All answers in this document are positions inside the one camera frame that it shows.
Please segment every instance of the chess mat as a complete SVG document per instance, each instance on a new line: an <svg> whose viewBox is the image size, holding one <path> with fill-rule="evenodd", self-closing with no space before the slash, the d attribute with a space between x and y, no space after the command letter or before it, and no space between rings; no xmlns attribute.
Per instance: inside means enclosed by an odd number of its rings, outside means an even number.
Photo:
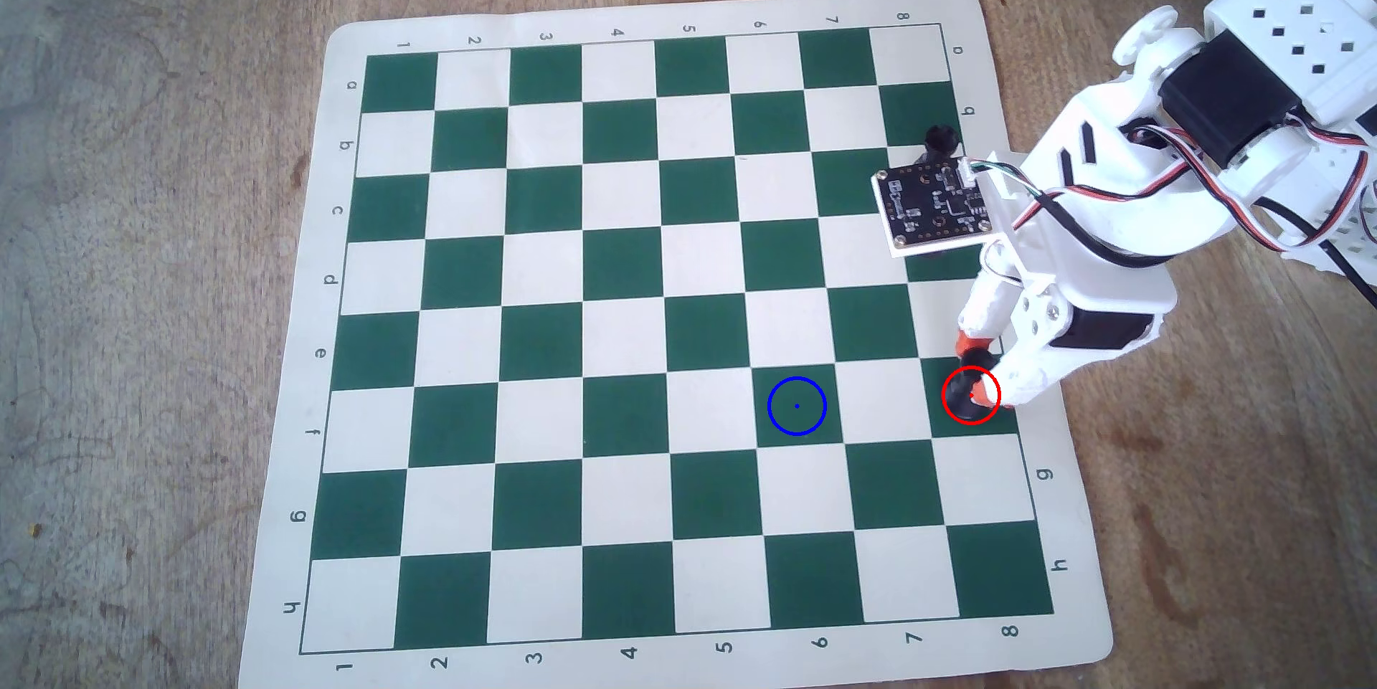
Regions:
<svg viewBox="0 0 1377 689"><path fill-rule="evenodd" d="M869 176L932 124L1005 145L974 0L337 32L241 685L1107 653L1059 393L952 418L978 249L884 243Z"/></svg>

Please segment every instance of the black circuit board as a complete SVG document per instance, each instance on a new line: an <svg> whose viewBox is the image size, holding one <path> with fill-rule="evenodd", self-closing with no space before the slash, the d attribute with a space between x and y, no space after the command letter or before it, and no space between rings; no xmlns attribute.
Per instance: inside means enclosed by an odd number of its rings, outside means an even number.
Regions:
<svg viewBox="0 0 1377 689"><path fill-rule="evenodd" d="M965 187L954 160L892 167L880 171L876 178L884 216L896 245L989 230L985 197L979 187Z"/></svg>

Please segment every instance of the cable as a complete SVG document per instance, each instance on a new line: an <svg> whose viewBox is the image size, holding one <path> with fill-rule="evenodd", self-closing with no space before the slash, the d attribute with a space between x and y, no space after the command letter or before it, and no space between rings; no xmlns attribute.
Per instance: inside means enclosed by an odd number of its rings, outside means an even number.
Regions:
<svg viewBox="0 0 1377 689"><path fill-rule="evenodd" d="M1301 233L1304 233L1307 237L1318 234L1318 232L1315 230L1314 226L1310 225L1310 222L1300 218L1294 211L1278 203L1276 200L1272 200L1270 197L1261 197L1254 204L1259 208L1271 211L1282 216L1283 219L1289 220L1292 226L1301 230ZM1356 288L1358 292L1363 295L1363 299L1366 299L1369 305L1377 309L1377 291L1373 291L1373 287L1369 285L1366 280L1363 280L1363 276L1358 274L1358 270L1355 270L1354 266L1348 263L1348 259L1344 258L1344 255L1338 251L1338 248L1336 248L1334 244L1330 243L1329 240L1321 240L1319 249L1323 251L1330 258L1330 260L1334 262L1334 266L1338 267L1338 271L1344 273L1344 277L1347 277L1348 281L1354 284L1354 288Z"/></svg>

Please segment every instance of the blue circle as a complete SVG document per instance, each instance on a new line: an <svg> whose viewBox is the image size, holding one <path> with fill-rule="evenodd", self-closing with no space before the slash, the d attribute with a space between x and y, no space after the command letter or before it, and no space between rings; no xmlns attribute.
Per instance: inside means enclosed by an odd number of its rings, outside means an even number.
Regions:
<svg viewBox="0 0 1377 689"><path fill-rule="evenodd" d="M800 380L800 382L806 382L806 383L811 384L818 391L818 395L822 397L822 416L818 418L818 422L814 423L812 427L808 429L807 431L790 431L790 430L785 429L784 426L779 424L779 420L774 419L774 409L771 408L771 404L774 404L774 394L779 390L779 386L782 386L784 383L792 383L795 380ZM806 435L811 434L812 431L817 431L818 426L822 424L822 420L825 420L828 418L828 394L822 393L822 386L819 386L818 383L810 380L808 378L785 378L785 379L779 380L778 383L775 383L775 386L770 390L770 398L766 400L766 413L770 415L770 422L774 423L775 427L779 429L781 431L789 434L790 437L806 437Z"/></svg>

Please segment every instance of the wood grain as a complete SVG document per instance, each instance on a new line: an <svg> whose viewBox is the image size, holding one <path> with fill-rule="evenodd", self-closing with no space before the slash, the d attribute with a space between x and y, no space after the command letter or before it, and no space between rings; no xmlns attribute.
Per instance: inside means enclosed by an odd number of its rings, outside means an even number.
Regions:
<svg viewBox="0 0 1377 689"><path fill-rule="evenodd" d="M4 683L234 683L326 36L653 1L0 0ZM1015 147L1205 1L982 0ZM1377 679L1377 318L1238 234L1172 274L1066 384L1114 653L932 685Z"/></svg>

